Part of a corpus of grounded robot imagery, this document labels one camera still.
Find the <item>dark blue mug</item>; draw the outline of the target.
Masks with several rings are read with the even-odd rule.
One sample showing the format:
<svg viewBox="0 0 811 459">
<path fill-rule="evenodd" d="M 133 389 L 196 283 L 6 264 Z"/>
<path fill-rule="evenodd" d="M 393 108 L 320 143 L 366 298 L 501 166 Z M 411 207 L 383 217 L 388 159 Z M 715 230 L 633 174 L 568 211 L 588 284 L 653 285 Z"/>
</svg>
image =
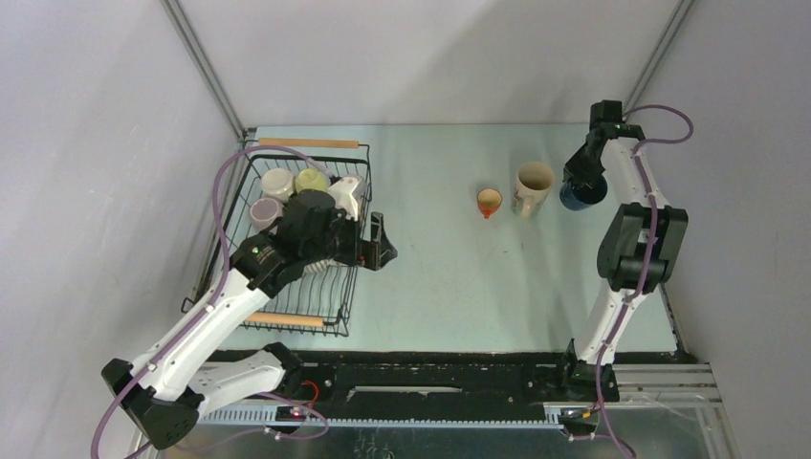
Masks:
<svg viewBox="0 0 811 459">
<path fill-rule="evenodd" d="M 562 182 L 559 200 L 565 208 L 580 211 L 602 202 L 607 192 L 608 182 L 604 176 L 591 183 L 578 183 L 567 177 Z"/>
</svg>

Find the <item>seashell coral print mug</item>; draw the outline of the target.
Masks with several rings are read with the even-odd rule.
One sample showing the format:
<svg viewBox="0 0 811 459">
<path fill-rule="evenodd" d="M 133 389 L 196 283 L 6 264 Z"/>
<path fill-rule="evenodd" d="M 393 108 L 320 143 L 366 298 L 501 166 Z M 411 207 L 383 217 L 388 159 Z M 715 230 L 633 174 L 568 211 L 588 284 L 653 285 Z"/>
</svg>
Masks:
<svg viewBox="0 0 811 459">
<path fill-rule="evenodd" d="M 548 164 L 523 164 L 515 175 L 512 207 L 516 214 L 522 218 L 530 218 L 545 202 L 555 180 L 555 173 Z"/>
</svg>

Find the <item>small orange cup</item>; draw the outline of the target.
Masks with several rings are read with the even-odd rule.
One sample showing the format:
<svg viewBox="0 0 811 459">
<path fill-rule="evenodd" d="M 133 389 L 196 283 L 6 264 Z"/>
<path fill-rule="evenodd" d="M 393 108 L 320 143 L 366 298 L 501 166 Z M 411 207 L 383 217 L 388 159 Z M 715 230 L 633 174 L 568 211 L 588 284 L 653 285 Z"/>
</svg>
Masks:
<svg viewBox="0 0 811 459">
<path fill-rule="evenodd" d="M 476 195 L 477 208 L 484 219 L 490 219 L 502 203 L 502 194 L 495 188 L 483 188 Z"/>
</svg>

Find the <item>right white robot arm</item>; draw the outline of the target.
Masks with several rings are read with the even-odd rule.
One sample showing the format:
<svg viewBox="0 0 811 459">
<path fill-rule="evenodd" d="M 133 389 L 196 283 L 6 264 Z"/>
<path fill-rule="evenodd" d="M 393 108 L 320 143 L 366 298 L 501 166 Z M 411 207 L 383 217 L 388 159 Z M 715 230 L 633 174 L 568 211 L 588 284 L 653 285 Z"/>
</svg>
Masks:
<svg viewBox="0 0 811 459">
<path fill-rule="evenodd" d="M 606 386 L 616 347 L 639 306 L 674 271 L 689 223 L 657 186 L 641 126 L 629 123 L 618 100 L 590 108 L 584 144 L 563 169 L 560 201 L 579 211 L 612 193 L 619 205 L 597 253 L 602 281 L 585 328 L 570 341 L 556 375 L 559 393 L 579 400 Z"/>
</svg>

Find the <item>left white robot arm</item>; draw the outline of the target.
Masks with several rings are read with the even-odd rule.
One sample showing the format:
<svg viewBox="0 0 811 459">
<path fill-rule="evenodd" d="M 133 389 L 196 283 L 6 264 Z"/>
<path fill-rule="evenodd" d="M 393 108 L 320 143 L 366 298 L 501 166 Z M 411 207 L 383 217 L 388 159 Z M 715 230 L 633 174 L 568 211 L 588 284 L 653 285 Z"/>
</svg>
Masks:
<svg viewBox="0 0 811 459">
<path fill-rule="evenodd" d="M 378 271 L 398 253 L 378 211 L 350 220 L 328 193 L 295 195 L 281 217 L 229 254 L 224 271 L 192 309 L 133 361 L 110 360 L 101 376 L 121 408 L 157 450 L 183 440 L 210 412 L 264 393 L 291 398 L 302 386 L 300 358 L 280 342 L 241 361 L 203 366 L 249 316 L 307 266 L 332 259 Z"/>
</svg>

